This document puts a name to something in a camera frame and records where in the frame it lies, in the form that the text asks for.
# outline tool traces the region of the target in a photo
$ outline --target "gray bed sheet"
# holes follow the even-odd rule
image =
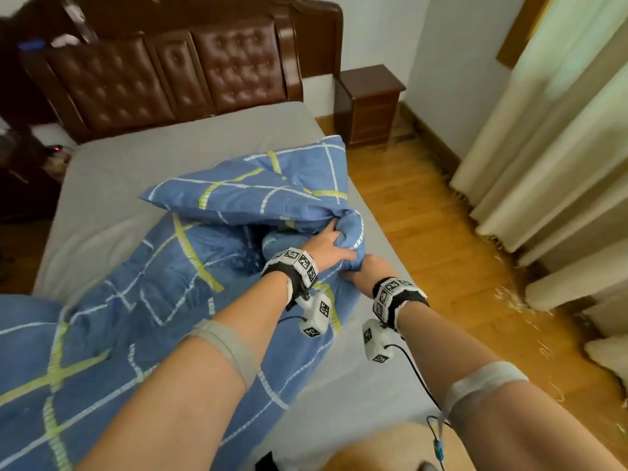
[[[125,261],[164,212],[139,194],[165,178],[245,154],[297,147],[323,137],[303,103],[254,107],[84,144],[68,168],[34,295],[70,303]],[[349,205],[364,218],[368,253],[408,274],[349,182]],[[377,429],[422,418],[434,407],[405,357],[367,362],[362,324],[373,317],[363,298],[278,425],[245,468],[272,450],[299,469],[318,469],[344,444]],[[397,337],[391,341],[401,343]]]

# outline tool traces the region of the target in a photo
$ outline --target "hardwood floor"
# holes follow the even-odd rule
[[[322,124],[326,133],[330,127]],[[521,302],[517,291],[526,284],[526,272],[474,234],[467,207],[410,125],[397,118],[387,145],[349,150],[347,162],[365,203],[432,307],[517,365],[628,465],[624,391],[582,351],[597,332],[567,310],[537,312]]]

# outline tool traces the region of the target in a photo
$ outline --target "nightstand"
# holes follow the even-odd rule
[[[406,87],[383,64],[342,71],[335,80],[334,129],[345,145],[386,142]]]
[[[52,218],[61,186],[43,171],[47,152],[30,135],[0,146],[0,221]]]

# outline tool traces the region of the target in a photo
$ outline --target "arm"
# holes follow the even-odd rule
[[[367,255],[362,270],[346,278],[372,297],[374,285],[388,276],[398,274],[386,260]],[[452,383],[499,360],[490,349],[422,303],[407,303],[397,324],[440,404]],[[625,471],[578,420],[529,382],[497,388],[467,412],[464,424],[456,431],[478,469]]]
[[[303,245],[319,270],[356,257],[334,246],[335,224]],[[289,300],[287,283],[285,274],[271,272],[214,316],[238,332],[257,364]],[[207,471],[244,392],[229,360],[211,343],[187,338],[133,394],[77,471]]]

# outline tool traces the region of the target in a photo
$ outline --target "blue plaid comforter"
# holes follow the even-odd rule
[[[364,256],[364,225],[347,207],[347,189],[337,136],[226,161],[147,191],[144,199],[169,212],[77,304],[0,296],[0,469],[71,469],[194,324],[246,291],[275,253],[339,217],[337,245],[358,259],[319,275],[315,289],[334,304],[325,335],[308,338],[294,320],[278,325],[212,469],[241,466],[357,302],[353,285],[338,278]]]

